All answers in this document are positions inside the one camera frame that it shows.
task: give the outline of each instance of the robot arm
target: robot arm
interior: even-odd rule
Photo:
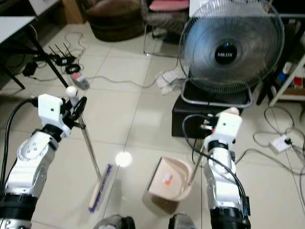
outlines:
[[[49,165],[62,138],[68,137],[82,114],[86,98],[73,107],[71,102],[48,94],[38,98],[38,114],[43,128],[17,150],[4,195],[0,197],[0,229],[31,228],[31,218],[47,179]]]
[[[237,114],[221,112],[213,133],[204,140],[208,154],[236,173],[233,161],[233,143],[237,136],[242,119]],[[239,191],[234,177],[221,165],[207,160],[204,166],[207,179],[208,205],[213,229],[251,227],[248,198],[245,201]]]

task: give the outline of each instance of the table leg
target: table leg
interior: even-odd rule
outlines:
[[[267,79],[264,81],[263,86],[261,87],[260,93],[259,93],[257,101],[256,101],[257,105],[260,105],[262,103],[263,99],[265,98],[265,96],[267,94],[269,94],[268,97],[269,97],[269,99],[271,99],[270,98],[271,86],[275,82],[279,73],[284,68],[285,63],[287,62],[288,58],[290,57],[290,55],[294,51],[295,47],[299,43],[301,37],[303,36],[304,31],[305,31],[305,21],[301,21],[301,26],[300,26],[298,32],[296,33],[295,37],[293,38],[291,45],[289,47],[284,48],[282,56],[278,62],[276,71],[273,74],[268,75]]]
[[[29,29],[29,27],[25,28],[25,32],[27,34],[27,36],[29,37],[30,41],[33,43],[33,45],[36,47],[36,49],[40,52],[41,56],[45,59],[46,63],[52,68],[53,72],[57,75],[57,77],[59,78],[59,80],[62,82],[62,84],[65,87],[68,87],[69,85],[67,84],[67,82],[64,80],[64,78],[62,77],[62,75],[59,73],[59,71],[57,70],[57,68],[55,67],[55,65],[53,64],[52,60],[49,58],[49,56],[45,53],[45,51],[43,50],[43,48],[41,47],[41,45],[39,44],[39,42],[36,40],[36,38],[34,37],[34,35],[32,34],[31,30]]]
[[[5,74],[7,74],[13,81],[16,82],[22,89],[25,89],[25,86],[14,76],[13,73],[10,72],[4,65],[0,63],[0,68],[3,70]]]

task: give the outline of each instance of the dustpan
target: dustpan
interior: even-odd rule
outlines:
[[[161,157],[148,192],[171,201],[181,201],[191,192],[194,171],[178,158]]]

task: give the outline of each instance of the label on dustpan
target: label on dustpan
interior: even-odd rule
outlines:
[[[164,178],[163,178],[163,183],[166,184],[167,186],[169,186],[171,184],[171,181],[173,179],[172,174],[169,173],[165,173]]]

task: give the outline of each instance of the fan grille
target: fan grille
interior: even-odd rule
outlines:
[[[268,2],[211,0],[187,22],[179,59],[196,86],[236,93],[268,75],[283,45],[283,23]]]

